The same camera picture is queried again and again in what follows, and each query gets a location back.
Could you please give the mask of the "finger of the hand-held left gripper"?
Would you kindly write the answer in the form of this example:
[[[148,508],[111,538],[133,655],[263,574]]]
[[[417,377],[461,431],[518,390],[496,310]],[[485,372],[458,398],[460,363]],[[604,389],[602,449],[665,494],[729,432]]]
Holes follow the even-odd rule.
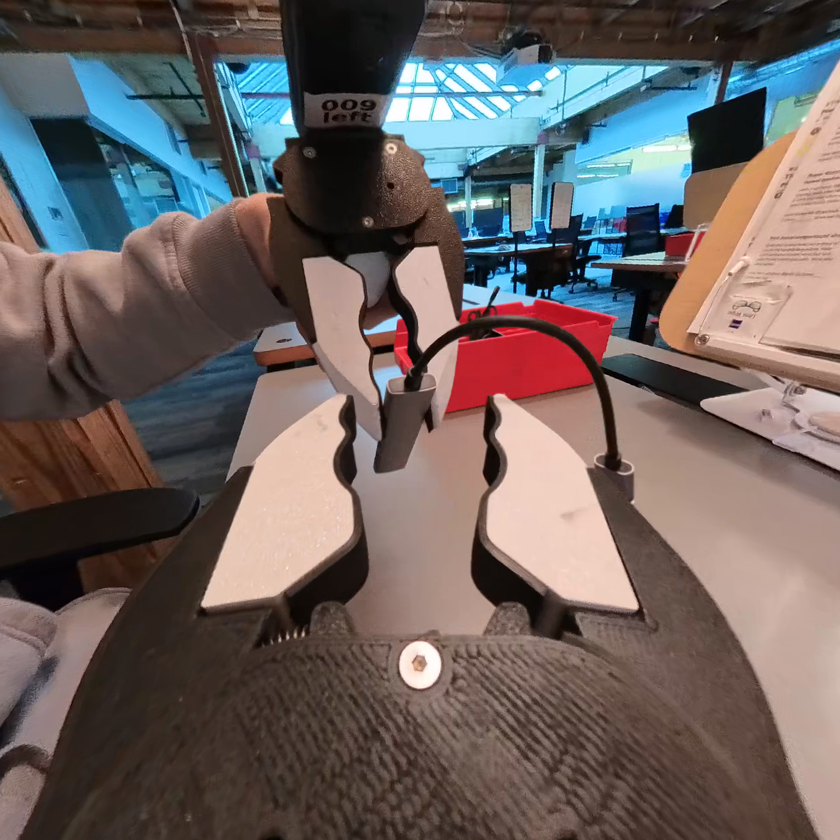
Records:
[[[335,391],[353,398],[358,425],[382,440],[382,396],[362,329],[367,310],[362,273],[330,256],[302,261],[314,340],[311,348]]]
[[[393,270],[393,284],[406,327],[406,351],[410,360],[416,361],[436,339],[459,326],[438,247],[424,245],[409,250]],[[430,431],[445,418],[455,383],[458,349],[457,341],[453,341],[427,367],[436,381],[427,415]]]

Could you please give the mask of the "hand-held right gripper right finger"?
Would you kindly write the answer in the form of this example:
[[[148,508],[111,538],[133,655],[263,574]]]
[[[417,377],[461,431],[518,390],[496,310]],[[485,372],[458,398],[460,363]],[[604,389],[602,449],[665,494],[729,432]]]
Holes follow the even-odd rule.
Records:
[[[639,601],[591,471],[547,425],[505,395],[488,398],[471,577],[493,606],[518,604],[559,638],[578,614],[627,618]]]

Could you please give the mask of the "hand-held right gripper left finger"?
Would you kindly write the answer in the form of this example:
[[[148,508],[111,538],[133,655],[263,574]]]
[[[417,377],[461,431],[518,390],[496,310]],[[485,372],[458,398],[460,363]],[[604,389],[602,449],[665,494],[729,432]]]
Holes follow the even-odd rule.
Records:
[[[202,614],[268,611],[269,637],[297,636],[325,603],[346,605],[370,569],[356,477],[353,398],[296,421],[244,469]]]

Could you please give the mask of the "brown wooden desk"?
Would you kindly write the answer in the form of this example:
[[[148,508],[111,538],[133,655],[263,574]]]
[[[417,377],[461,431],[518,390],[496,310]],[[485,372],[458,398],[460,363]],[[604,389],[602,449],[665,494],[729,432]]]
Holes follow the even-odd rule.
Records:
[[[665,252],[621,258],[603,258],[595,268],[610,270],[613,284],[634,294],[633,313],[628,338],[636,343],[653,344],[657,321],[677,279],[687,267],[684,257]]]

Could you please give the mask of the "ceiling projector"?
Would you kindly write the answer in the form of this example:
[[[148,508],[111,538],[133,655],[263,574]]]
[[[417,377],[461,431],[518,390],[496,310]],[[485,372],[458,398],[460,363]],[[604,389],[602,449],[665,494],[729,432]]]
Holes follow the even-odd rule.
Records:
[[[548,68],[553,59],[554,50],[550,43],[511,48],[501,58],[497,78],[522,76],[532,68]]]

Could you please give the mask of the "black office chair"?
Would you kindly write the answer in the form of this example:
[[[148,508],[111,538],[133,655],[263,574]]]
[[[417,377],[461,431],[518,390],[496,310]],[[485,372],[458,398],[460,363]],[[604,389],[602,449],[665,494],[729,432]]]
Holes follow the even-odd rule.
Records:
[[[660,231],[659,204],[629,206],[626,209],[623,257],[643,256],[664,251]]]

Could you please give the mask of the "person's grey sweatshirt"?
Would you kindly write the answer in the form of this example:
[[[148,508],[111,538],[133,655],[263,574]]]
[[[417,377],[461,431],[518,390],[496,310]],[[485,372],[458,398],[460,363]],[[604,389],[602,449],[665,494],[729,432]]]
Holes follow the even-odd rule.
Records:
[[[55,612],[1,599],[1,838],[23,833],[91,657],[129,589],[85,594]]]

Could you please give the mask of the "black monitor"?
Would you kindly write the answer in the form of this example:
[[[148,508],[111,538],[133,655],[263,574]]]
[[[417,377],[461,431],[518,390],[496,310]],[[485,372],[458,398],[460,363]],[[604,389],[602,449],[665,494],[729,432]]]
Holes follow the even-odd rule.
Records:
[[[688,116],[692,174],[748,163],[762,151],[766,93],[762,87]]]

